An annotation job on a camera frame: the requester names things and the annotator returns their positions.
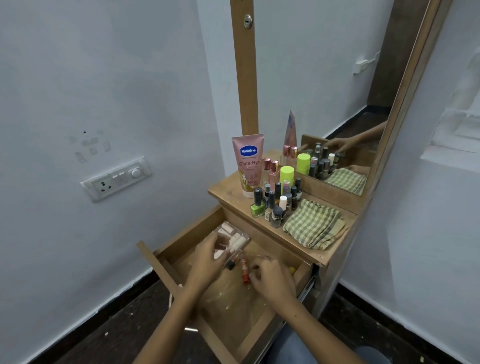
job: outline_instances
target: vaseline logo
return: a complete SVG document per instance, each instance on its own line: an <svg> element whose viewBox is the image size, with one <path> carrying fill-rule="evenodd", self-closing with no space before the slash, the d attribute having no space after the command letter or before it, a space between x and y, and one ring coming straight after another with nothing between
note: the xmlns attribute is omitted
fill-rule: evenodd
<svg viewBox="0 0 480 364"><path fill-rule="evenodd" d="M244 157L251 157L257 154L257 147L255 146L243 146L240 148L240 154Z"/></svg>

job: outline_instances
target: pink lotion tube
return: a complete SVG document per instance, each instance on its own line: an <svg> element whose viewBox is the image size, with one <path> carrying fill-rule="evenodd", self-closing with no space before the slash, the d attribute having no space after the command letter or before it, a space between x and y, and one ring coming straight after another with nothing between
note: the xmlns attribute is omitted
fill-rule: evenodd
<svg viewBox="0 0 480 364"><path fill-rule="evenodd" d="M240 184L243 195L253 198L253 191L262 183L262 154L264 135L244 135L232 138L233 150L237 159Z"/></svg>

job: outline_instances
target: hand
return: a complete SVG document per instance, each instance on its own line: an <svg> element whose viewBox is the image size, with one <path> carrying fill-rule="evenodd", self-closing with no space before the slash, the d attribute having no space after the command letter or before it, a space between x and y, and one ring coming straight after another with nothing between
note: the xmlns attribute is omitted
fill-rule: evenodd
<svg viewBox="0 0 480 364"><path fill-rule="evenodd" d="M295 282L289 269L276 259L256 257L251 262L250 281L267 303L280 313L288 302L296 302Z"/></svg>
<svg viewBox="0 0 480 364"><path fill-rule="evenodd" d="M338 153L345 153L347 150L358 144L357 139L354 136L350 138L335 138L329 140L324 144L324 147L335 149Z"/></svg>
<svg viewBox="0 0 480 364"><path fill-rule="evenodd" d="M185 289L200 297L210 284L217 278L223 265L230 256L229 250L225 250L222 255L215 259L213 257L215 243L218 235L214 231L207 238L198 244L195 249L195 258L190 273L188 274Z"/></svg>
<svg viewBox="0 0 480 364"><path fill-rule="evenodd" d="M368 176L370 173L370 167L357 166L356 164L348 166L347 169L358 174L363 174L364 176Z"/></svg>

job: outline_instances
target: electrical socket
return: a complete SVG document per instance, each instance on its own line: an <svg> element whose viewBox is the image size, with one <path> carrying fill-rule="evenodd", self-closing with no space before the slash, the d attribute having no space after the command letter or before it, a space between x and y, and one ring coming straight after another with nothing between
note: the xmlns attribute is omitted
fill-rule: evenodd
<svg viewBox="0 0 480 364"><path fill-rule="evenodd" d="M81 185L96 202L151 175L145 157L140 157L83 181Z"/></svg>

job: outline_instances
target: rose gold cap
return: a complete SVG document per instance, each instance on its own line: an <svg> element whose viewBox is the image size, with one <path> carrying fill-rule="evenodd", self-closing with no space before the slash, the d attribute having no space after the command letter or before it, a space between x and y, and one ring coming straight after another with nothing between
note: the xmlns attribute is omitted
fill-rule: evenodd
<svg viewBox="0 0 480 364"><path fill-rule="evenodd" d="M264 159L264 170L269 170L270 169L270 158L265 158Z"/></svg>
<svg viewBox="0 0 480 364"><path fill-rule="evenodd" d="M284 145L284 146L283 146L283 152L282 152L282 154L283 154L284 156L288 157L288 156L290 155L290 146Z"/></svg>
<svg viewBox="0 0 480 364"><path fill-rule="evenodd" d="M297 146L293 146L291 149L290 149L290 157L292 158L296 158L297 155L299 153L299 149Z"/></svg>
<svg viewBox="0 0 480 364"><path fill-rule="evenodd" d="M270 162L270 170L272 173L277 173L278 172L278 160L272 160Z"/></svg>

